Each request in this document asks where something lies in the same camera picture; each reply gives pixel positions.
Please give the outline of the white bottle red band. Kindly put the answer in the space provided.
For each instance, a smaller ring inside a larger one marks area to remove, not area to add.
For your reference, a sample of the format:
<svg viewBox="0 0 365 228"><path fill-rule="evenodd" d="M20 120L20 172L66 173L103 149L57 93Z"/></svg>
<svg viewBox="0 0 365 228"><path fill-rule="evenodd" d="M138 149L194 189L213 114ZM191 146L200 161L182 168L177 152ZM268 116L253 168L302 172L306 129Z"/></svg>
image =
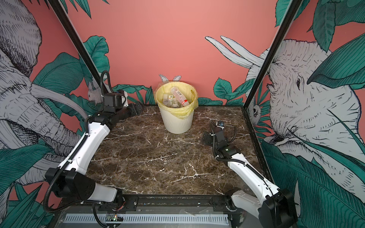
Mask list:
<svg viewBox="0 0 365 228"><path fill-rule="evenodd" d="M185 95L177 87L173 86L170 91L172 95L177 99L179 104L181 104L183 107L186 107L190 104Z"/></svg>

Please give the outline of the tall bottle red green label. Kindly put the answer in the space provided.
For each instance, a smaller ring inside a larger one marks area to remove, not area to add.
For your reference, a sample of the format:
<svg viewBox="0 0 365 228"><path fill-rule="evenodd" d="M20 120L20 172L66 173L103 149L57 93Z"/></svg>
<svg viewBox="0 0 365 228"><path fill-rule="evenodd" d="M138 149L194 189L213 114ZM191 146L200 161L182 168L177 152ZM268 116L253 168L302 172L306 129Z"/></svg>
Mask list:
<svg viewBox="0 0 365 228"><path fill-rule="evenodd" d="M172 94L163 94L163 105L166 107L172 107L174 96Z"/></svg>

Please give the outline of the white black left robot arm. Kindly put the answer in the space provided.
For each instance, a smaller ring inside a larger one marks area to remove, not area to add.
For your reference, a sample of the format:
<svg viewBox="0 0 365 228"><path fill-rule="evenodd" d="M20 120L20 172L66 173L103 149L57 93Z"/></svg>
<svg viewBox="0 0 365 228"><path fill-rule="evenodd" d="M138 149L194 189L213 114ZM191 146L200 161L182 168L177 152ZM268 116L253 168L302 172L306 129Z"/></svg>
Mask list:
<svg viewBox="0 0 365 228"><path fill-rule="evenodd" d="M121 189L98 184L87 177L86 172L102 141L117 123L140 115L143 107L140 102L115 110L105 107L101 112L85 119L85 132L75 148L57 168L49 168L45 174L49 183L43 200L43 209L46 212L55 213L81 202L103 203L113 211L124 208L125 199ZM57 197L71 197L74 201L53 209L48 205L52 192Z"/></svg>

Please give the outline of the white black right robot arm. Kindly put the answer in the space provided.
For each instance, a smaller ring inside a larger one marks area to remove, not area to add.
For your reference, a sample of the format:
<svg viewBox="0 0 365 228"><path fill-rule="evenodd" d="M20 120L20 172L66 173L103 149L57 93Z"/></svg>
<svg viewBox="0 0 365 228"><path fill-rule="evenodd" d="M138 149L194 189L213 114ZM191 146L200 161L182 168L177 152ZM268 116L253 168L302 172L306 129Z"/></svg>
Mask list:
<svg viewBox="0 0 365 228"><path fill-rule="evenodd" d="M228 195L233 208L256 217L264 228L291 228L298 222L294 195L261 175L235 145L228 143L224 134L204 132L202 142L212 147L214 158L234 171L255 196L237 190Z"/></svg>

